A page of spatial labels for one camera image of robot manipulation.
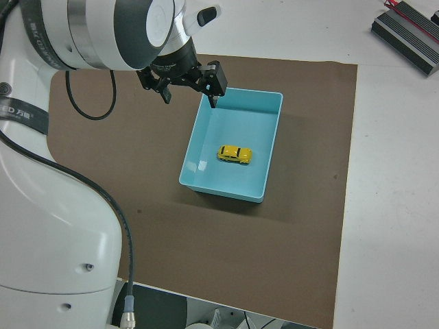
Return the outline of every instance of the tabletop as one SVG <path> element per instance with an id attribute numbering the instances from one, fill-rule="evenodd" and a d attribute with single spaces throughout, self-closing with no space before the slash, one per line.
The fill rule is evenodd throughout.
<path id="1" fill-rule="evenodd" d="M 439 9 L 410 4 L 427 17 Z M 359 65 L 334 329 L 437 327 L 439 75 L 426 78 L 370 32 L 382 0 L 222 8 L 194 37 L 198 53 Z"/>

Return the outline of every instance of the blue tray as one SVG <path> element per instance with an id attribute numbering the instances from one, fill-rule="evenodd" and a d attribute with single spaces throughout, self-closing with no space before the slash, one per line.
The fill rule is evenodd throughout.
<path id="1" fill-rule="evenodd" d="M 203 95 L 180 183 L 198 192 L 262 202 L 282 100 L 280 93 L 227 88 L 212 109 Z M 224 144 L 251 148 L 250 164 L 219 160 Z"/>

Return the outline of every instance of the cable connector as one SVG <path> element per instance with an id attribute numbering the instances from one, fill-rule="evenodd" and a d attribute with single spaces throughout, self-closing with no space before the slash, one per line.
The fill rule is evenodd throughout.
<path id="1" fill-rule="evenodd" d="M 121 318 L 121 329 L 133 329 L 136 327 L 136 319 L 134 318 L 134 312 L 125 312 Z"/>

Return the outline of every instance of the yellow toy car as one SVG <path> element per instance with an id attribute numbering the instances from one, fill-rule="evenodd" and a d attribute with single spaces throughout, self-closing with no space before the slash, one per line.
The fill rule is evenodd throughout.
<path id="1" fill-rule="evenodd" d="M 222 145 L 217 152 L 217 157 L 223 161 L 239 162 L 248 165 L 252 160 L 252 150 L 247 147 Z"/>

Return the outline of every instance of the brown mat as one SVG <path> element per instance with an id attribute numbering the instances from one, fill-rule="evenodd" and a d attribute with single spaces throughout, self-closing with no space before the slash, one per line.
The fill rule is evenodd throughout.
<path id="1" fill-rule="evenodd" d="M 118 101 L 88 121 L 51 87 L 54 158 L 94 179 L 131 221 L 135 280 L 273 317 L 332 328 L 357 67 L 200 56 L 221 61 L 229 86 L 281 92 L 265 199 L 253 204 L 178 183 L 200 95 L 171 87 L 170 106 L 117 72 Z M 111 100 L 108 72 L 72 74 L 90 114 Z M 126 277 L 122 258 L 120 276 Z"/>

